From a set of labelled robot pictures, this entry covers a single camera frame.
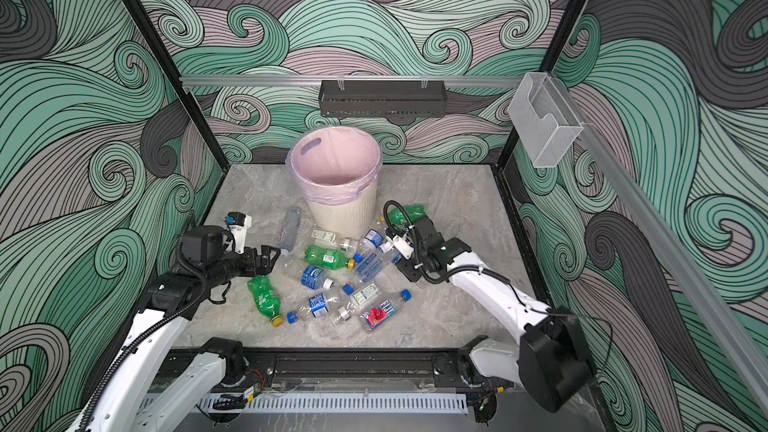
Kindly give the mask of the clear bottle without label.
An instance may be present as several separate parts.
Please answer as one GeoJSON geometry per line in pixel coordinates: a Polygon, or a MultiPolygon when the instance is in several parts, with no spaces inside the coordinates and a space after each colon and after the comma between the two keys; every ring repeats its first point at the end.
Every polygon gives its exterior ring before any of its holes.
{"type": "Polygon", "coordinates": [[[301,224],[301,211],[297,207],[290,208],[284,216],[277,247],[282,253],[288,254],[295,248],[301,224]]]}

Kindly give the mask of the pepsi label clear bottle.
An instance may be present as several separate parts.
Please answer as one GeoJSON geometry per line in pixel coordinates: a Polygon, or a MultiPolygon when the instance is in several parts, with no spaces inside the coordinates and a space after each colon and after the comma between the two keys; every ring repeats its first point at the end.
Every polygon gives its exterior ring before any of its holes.
{"type": "Polygon", "coordinates": [[[299,321],[328,316],[341,305],[341,296],[332,291],[317,293],[304,303],[286,314],[287,322],[295,324],[299,321]]]}

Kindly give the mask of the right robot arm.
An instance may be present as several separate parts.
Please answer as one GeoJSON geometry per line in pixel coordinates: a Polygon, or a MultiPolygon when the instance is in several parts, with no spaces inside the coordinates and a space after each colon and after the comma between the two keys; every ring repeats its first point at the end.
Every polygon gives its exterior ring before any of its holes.
{"type": "Polygon", "coordinates": [[[389,200],[383,220],[385,244],[402,255],[398,270],[406,278],[457,287],[510,334],[510,343],[481,338],[470,345],[471,372],[522,385],[534,402],[552,413],[596,378],[595,359],[577,314],[525,294],[464,241],[444,239],[426,215],[414,218],[405,206],[389,200]]]}

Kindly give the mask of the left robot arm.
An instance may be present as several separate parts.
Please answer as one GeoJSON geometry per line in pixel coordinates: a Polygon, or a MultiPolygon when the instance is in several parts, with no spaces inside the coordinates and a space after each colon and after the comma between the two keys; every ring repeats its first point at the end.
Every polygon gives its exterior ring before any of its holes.
{"type": "Polygon", "coordinates": [[[215,387],[246,378],[241,342],[213,337],[147,409],[141,404],[168,353],[214,288],[268,276],[282,252],[245,244],[243,226],[198,226],[175,248],[176,267],[140,298],[126,339],[98,380],[72,431],[172,431],[215,387]]]}

